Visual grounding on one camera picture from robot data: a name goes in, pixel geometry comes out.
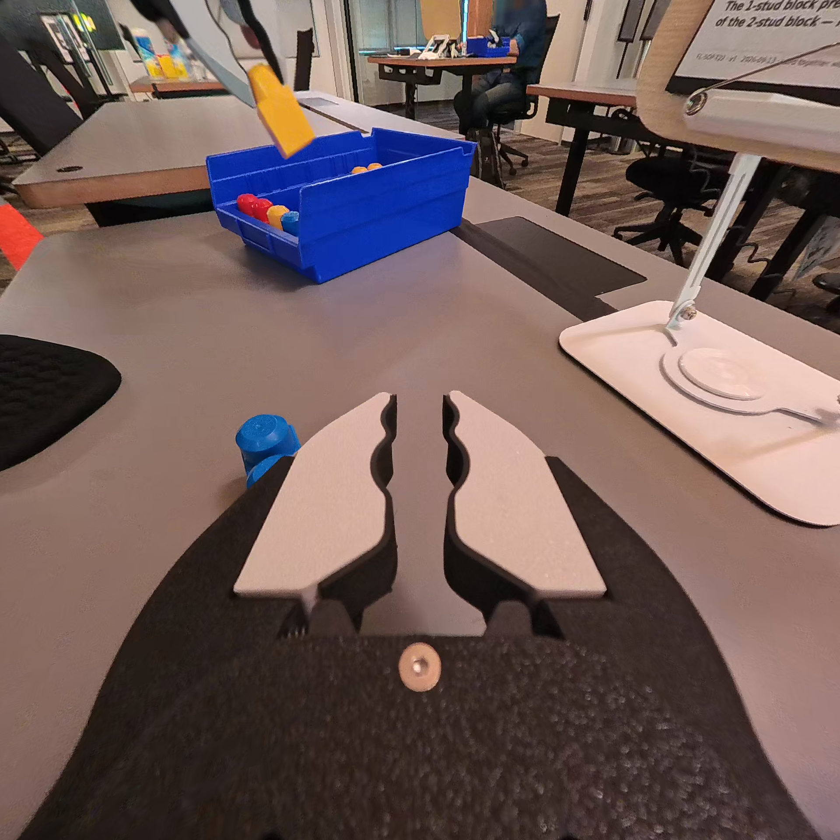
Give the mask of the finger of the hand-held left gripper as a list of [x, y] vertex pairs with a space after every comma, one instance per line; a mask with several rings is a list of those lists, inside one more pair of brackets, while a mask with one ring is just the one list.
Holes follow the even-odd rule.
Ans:
[[184, 38], [187, 48], [223, 87], [244, 105], [255, 109], [255, 95], [245, 69], [234, 56], [224, 31], [213, 31], [199, 38]]
[[[273, 69], [282, 83], [286, 82], [284, 64], [284, 37], [286, 26], [281, 20], [279, 1], [220, 1], [208, 2], [213, 21], [220, 32], [225, 32], [234, 56], [247, 70], [260, 61]], [[240, 25], [248, 25], [257, 34], [261, 52], [252, 50], [246, 43]]]

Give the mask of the orange traffic cone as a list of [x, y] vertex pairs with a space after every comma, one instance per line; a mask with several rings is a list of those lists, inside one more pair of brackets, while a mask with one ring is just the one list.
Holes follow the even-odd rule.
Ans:
[[24, 215], [1, 199], [1, 250], [16, 271], [23, 267], [44, 238]]

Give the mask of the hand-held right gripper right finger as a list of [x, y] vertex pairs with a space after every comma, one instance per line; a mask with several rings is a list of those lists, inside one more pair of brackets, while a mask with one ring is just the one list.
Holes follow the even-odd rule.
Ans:
[[607, 602], [607, 585], [546, 454], [462, 391], [443, 397], [444, 577], [490, 633], [502, 611], [527, 632], [552, 605]]

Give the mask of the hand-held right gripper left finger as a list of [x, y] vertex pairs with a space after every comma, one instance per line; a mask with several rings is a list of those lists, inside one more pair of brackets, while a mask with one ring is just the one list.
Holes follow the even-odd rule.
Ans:
[[238, 599], [294, 602], [307, 618], [336, 602], [361, 630], [396, 579], [396, 416], [396, 395], [379, 392], [301, 447], [234, 583]]

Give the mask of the black office chair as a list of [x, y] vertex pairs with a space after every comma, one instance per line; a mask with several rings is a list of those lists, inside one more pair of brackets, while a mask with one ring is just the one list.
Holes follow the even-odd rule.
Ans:
[[651, 198], [662, 206], [652, 222], [615, 227], [612, 236], [633, 246], [657, 242], [658, 252], [670, 252], [677, 266], [686, 267], [685, 246], [698, 247], [702, 236], [683, 223], [683, 215], [713, 215], [728, 182], [728, 166], [692, 156], [647, 157], [627, 167], [626, 180], [641, 189], [636, 201]]
[[548, 15], [546, 9], [540, 8], [539, 11], [544, 14], [540, 17], [527, 17], [524, 24], [518, 23], [516, 31], [511, 35], [511, 42], [517, 43], [524, 29], [526, 49], [519, 49], [515, 54], [517, 62], [500, 73], [500, 80], [493, 90], [504, 90], [506, 98], [502, 101], [492, 99], [486, 115], [488, 127], [495, 130], [500, 159], [508, 165], [510, 176], [514, 176], [518, 169], [524, 170], [529, 166], [529, 155], [502, 140], [501, 128], [536, 118], [539, 97], [528, 94], [527, 89], [540, 81], [561, 18], [561, 14]]
[[312, 27], [297, 31], [296, 64], [293, 78], [293, 90], [308, 91], [311, 85], [312, 63], [316, 50], [316, 39]]

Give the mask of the dark backpack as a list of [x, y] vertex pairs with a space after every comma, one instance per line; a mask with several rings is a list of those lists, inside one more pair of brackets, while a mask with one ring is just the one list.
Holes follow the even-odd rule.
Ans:
[[502, 178], [501, 157], [493, 130], [469, 129], [465, 138], [476, 145], [470, 176], [505, 190], [507, 186]]

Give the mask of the blue plastic bin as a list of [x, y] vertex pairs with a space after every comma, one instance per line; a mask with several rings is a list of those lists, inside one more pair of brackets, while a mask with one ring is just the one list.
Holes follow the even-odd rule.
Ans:
[[[375, 128], [318, 136], [289, 160], [272, 145], [206, 158], [213, 206], [243, 244], [322, 284], [459, 226], [476, 145]], [[237, 210], [252, 193], [299, 213], [299, 236]]]

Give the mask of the pile of colourful blocks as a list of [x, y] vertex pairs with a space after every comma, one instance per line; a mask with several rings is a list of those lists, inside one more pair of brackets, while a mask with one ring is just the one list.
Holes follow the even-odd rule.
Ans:
[[272, 228], [299, 236], [299, 213], [287, 205], [274, 204], [267, 198], [252, 193], [241, 193], [236, 198], [237, 210]]

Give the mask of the white document stand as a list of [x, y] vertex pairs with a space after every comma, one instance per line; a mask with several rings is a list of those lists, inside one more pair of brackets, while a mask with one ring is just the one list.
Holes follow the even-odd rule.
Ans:
[[838, 49], [811, 47], [693, 91], [673, 125], [718, 133], [736, 151], [728, 183], [683, 287], [672, 302], [616, 311], [559, 336], [563, 352], [785, 518], [838, 525], [838, 379], [701, 313], [700, 286], [761, 145], [781, 160], [808, 153], [838, 163], [838, 106], [791, 95], [734, 91], [764, 70]]

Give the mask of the printed instruction sheet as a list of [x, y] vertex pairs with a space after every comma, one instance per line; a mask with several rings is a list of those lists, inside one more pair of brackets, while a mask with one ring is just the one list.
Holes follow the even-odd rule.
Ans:
[[666, 90], [688, 95], [729, 81], [736, 91], [839, 104], [838, 1], [715, 1]]

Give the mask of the blue two-stud block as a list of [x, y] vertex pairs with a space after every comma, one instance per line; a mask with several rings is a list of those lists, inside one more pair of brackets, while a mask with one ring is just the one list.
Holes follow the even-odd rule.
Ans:
[[294, 457], [301, 448], [294, 426], [274, 414], [259, 414], [246, 420], [237, 431], [235, 442], [244, 463], [248, 489], [280, 460]]

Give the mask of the grey wood-edged table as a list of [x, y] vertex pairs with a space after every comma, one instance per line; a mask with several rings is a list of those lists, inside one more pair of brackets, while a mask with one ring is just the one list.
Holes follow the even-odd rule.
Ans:
[[[230, 96], [110, 103], [14, 186], [32, 208], [191, 193], [209, 187], [207, 156], [269, 143], [256, 112]], [[83, 170], [57, 173], [64, 165]]]

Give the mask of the pale desk divider board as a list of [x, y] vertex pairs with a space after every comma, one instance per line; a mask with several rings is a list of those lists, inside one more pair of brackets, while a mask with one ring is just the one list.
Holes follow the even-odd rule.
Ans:
[[423, 36], [426, 40], [447, 35], [456, 41], [463, 40], [464, 12], [462, 1], [418, 1]]

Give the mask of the yellow single-stud block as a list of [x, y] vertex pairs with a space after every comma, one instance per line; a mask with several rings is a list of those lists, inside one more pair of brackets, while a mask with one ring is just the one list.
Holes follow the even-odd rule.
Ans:
[[248, 70], [257, 115], [284, 160], [306, 149], [316, 135], [294, 91], [267, 64]]

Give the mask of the wood-edged office table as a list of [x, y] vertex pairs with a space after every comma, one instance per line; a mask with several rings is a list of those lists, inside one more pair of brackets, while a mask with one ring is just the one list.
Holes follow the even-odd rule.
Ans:
[[446, 72], [461, 79], [461, 89], [469, 93], [472, 79], [496, 68], [512, 67], [515, 56], [495, 58], [463, 57], [421, 59], [419, 56], [368, 56], [367, 62], [377, 66], [379, 78], [399, 82], [405, 88], [404, 115], [416, 118], [416, 94], [418, 87], [436, 86]]
[[620, 80], [597, 87], [590, 83], [569, 82], [560, 87], [533, 85], [528, 93], [548, 102], [545, 121], [562, 129], [572, 129], [563, 178], [555, 212], [569, 216], [591, 134], [599, 133], [620, 140], [639, 140], [646, 131], [636, 115], [635, 80]]
[[154, 79], [142, 77], [129, 84], [132, 94], [149, 95], [156, 99], [207, 98], [228, 95], [217, 80]]

